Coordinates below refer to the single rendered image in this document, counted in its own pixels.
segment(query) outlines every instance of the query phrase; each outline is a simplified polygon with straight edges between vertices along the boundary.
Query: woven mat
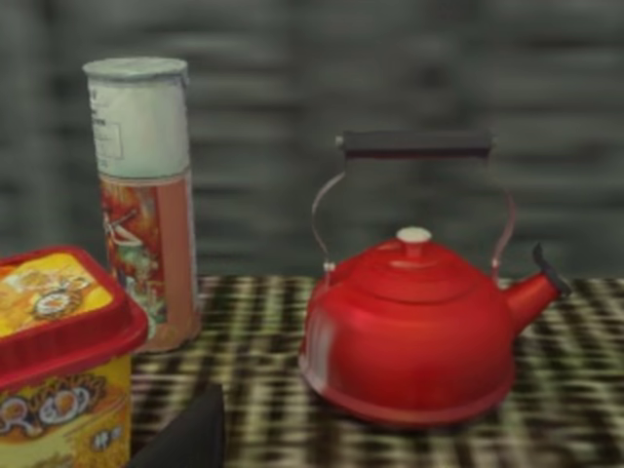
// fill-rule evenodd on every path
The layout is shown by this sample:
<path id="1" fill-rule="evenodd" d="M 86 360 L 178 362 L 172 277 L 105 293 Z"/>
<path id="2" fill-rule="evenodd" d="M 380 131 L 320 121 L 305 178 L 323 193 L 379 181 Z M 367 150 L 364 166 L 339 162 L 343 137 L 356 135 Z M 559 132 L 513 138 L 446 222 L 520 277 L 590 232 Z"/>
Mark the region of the woven mat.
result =
<path id="1" fill-rule="evenodd" d="M 134 449 L 209 382 L 226 396 L 228 468 L 624 467 L 624 281 L 573 283 L 517 340 L 497 410 L 436 431 L 374 427 L 319 401 L 296 366 L 308 278 L 207 278 L 205 327 L 136 358 Z"/>

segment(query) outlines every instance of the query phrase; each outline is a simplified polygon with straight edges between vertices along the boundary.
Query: cylindrical canister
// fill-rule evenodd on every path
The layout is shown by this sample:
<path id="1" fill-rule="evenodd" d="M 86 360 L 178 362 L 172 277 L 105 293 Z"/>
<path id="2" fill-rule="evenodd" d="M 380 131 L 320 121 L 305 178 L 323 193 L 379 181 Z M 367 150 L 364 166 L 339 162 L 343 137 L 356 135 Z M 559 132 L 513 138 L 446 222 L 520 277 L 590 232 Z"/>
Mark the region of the cylindrical canister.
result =
<path id="1" fill-rule="evenodd" d="M 147 314 L 140 351 L 168 351 L 201 328 L 187 64 L 110 58 L 84 66 L 111 274 Z"/>

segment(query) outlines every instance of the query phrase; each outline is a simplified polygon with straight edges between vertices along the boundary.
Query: kettle spout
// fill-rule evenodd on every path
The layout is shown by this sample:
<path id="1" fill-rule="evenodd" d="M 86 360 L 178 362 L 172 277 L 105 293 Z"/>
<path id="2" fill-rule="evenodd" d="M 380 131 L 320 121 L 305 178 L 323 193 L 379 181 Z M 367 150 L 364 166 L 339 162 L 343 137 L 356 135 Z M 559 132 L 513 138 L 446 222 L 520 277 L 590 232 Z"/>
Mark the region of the kettle spout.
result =
<path id="1" fill-rule="evenodd" d="M 571 294 L 570 286 L 544 259 L 540 244 L 533 249 L 533 260 L 541 271 L 503 292 L 514 319 L 516 334 L 520 334 L 555 299 Z"/>

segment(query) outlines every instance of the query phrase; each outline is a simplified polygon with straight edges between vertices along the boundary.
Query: can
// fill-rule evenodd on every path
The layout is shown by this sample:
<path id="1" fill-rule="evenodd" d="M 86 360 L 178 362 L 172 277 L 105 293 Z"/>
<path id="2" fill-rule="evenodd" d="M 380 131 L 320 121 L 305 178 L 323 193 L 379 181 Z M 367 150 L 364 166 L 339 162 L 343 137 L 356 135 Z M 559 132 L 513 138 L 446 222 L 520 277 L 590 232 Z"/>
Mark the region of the can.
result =
<path id="1" fill-rule="evenodd" d="M 0 260 L 0 468 L 118 468 L 131 455 L 140 308 L 74 248 Z"/>
<path id="2" fill-rule="evenodd" d="M 87 63 L 110 273 L 149 321 L 145 352 L 201 329 L 186 122 L 188 66 L 174 58 Z"/>

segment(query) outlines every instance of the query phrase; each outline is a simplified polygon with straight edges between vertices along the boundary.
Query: kettle lid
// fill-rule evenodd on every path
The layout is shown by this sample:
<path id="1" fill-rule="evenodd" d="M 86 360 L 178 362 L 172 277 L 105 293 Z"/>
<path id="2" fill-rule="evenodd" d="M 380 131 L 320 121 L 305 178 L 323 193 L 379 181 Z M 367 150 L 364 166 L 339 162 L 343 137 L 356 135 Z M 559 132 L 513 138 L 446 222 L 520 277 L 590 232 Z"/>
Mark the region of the kettle lid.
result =
<path id="1" fill-rule="evenodd" d="M 400 229 L 395 239 L 348 261 L 348 271 L 338 266 L 335 278 L 361 293 L 412 303 L 451 300 L 487 278 L 431 238 L 431 233 L 421 227 Z"/>

